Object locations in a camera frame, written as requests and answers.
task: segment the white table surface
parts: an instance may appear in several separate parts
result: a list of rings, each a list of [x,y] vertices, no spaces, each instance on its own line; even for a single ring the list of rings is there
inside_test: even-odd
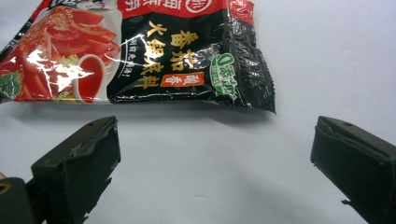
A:
[[[396,1],[253,0],[277,114],[207,104],[0,105],[0,171],[116,116],[122,162],[86,223],[365,223],[309,157],[318,116],[396,145]],[[38,0],[0,0],[0,46]]]

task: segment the glossy plastic wrapper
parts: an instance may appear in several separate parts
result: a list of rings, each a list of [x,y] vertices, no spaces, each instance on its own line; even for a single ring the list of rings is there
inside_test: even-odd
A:
[[[0,53],[0,102],[203,101],[275,112],[249,0],[45,0]]]

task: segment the red label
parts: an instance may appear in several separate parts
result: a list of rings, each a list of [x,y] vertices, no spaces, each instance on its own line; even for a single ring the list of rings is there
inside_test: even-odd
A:
[[[204,73],[169,74],[163,76],[162,87],[192,87],[205,84]]]
[[[150,12],[193,18],[229,9],[234,18],[253,23],[250,0],[122,0],[118,5],[124,19]]]

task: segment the yellow chinese characters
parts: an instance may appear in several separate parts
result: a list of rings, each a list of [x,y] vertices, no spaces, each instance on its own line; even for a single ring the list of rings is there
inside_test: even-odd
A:
[[[147,89],[148,87],[158,87],[160,83],[158,83],[160,79],[158,77],[142,77],[139,81],[143,81],[143,84],[136,85],[136,87],[143,87],[143,90]]]
[[[184,59],[188,60],[187,63],[189,64],[190,69],[194,68],[195,64],[197,63],[197,61],[194,60],[195,53],[191,52],[190,49],[187,50],[187,53],[180,51],[179,53],[172,52],[172,54],[173,58],[171,58],[171,63],[173,71],[183,71]]]
[[[168,29],[164,28],[162,24],[157,24],[155,25],[152,23],[152,21],[148,22],[149,26],[151,26],[151,30],[148,31],[148,37],[150,37],[152,34],[158,32],[158,34],[163,35],[163,32],[166,32]]]
[[[183,49],[186,44],[189,45],[198,38],[199,37],[196,33],[192,34],[190,31],[188,31],[187,33],[184,33],[184,31],[180,31],[180,34],[172,35],[171,44],[175,47],[180,47],[180,49]]]
[[[164,28],[162,24],[155,25],[152,21],[149,22],[149,26],[152,29],[148,31],[148,36],[151,36],[156,32],[158,32],[159,35],[163,35],[163,32],[166,32],[168,30],[167,28]],[[145,64],[143,64],[143,72],[140,75],[145,76],[147,73],[161,72],[161,70],[163,69],[163,65],[153,60],[164,55],[163,48],[165,46],[166,45],[163,42],[157,39],[153,39],[147,42]]]

